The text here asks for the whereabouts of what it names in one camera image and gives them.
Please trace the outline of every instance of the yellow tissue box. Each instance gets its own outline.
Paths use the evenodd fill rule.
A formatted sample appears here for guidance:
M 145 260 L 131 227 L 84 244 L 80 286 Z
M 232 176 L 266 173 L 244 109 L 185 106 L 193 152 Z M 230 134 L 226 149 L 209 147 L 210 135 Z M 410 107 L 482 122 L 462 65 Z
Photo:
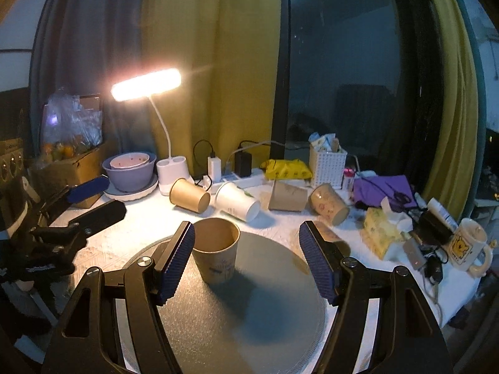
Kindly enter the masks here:
M 360 231 L 362 241 L 380 260 L 392 260 L 402 250 L 403 235 L 379 208 L 369 208 Z

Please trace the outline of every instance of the stacked bowls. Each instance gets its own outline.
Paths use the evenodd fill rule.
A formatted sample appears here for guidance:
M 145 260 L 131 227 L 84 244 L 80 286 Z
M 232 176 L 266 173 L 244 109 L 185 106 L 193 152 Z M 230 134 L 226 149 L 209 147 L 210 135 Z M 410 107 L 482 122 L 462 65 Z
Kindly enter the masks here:
M 123 192 L 138 192 L 151 181 L 156 155 L 131 152 L 109 157 L 102 163 L 111 183 Z

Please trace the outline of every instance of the gray curtain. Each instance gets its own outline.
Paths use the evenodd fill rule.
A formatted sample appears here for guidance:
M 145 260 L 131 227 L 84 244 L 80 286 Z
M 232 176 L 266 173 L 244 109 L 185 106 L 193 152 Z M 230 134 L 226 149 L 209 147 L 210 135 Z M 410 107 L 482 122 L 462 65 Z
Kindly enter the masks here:
M 31 130 L 39 149 L 41 110 L 59 88 L 100 94 L 104 138 L 120 151 L 155 151 L 146 100 L 117 103 L 115 82 L 144 72 L 141 66 L 142 0 L 47 0 L 34 40 L 30 70 Z

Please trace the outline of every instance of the small bottle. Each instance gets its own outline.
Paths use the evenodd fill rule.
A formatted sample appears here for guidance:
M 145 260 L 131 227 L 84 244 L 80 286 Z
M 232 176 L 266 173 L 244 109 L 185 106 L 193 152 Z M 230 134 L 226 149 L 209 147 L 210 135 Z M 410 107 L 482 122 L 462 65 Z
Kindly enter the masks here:
M 348 192 L 352 191 L 353 188 L 353 178 L 355 177 L 355 171 L 351 168 L 345 168 L 343 171 L 343 184 L 341 188 Z
M 454 232 L 458 228 L 458 224 L 456 223 L 454 218 L 451 217 L 451 215 L 443 207 L 443 205 L 435 198 L 432 198 L 430 201 L 428 201 L 428 209 L 440 220 L 440 222 L 448 227 L 451 232 Z

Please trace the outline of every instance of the desk lamp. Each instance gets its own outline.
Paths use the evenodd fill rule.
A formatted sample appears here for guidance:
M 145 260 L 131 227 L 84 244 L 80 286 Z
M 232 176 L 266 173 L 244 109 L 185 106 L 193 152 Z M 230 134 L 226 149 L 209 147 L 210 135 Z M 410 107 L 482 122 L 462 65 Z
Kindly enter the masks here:
M 116 101 L 122 102 L 147 97 L 154 111 L 156 111 L 161 126 L 165 131 L 166 139 L 168 140 L 168 158 L 156 163 L 159 188 L 163 195 L 170 194 L 170 188 L 178 178 L 185 178 L 194 182 L 189 175 L 187 159 L 184 156 L 172 157 L 170 134 L 152 98 L 153 94 L 161 94 L 165 91 L 176 89 L 181 83 L 182 77 L 177 69 L 165 69 L 125 80 L 114 84 L 111 88 L 111 94 Z

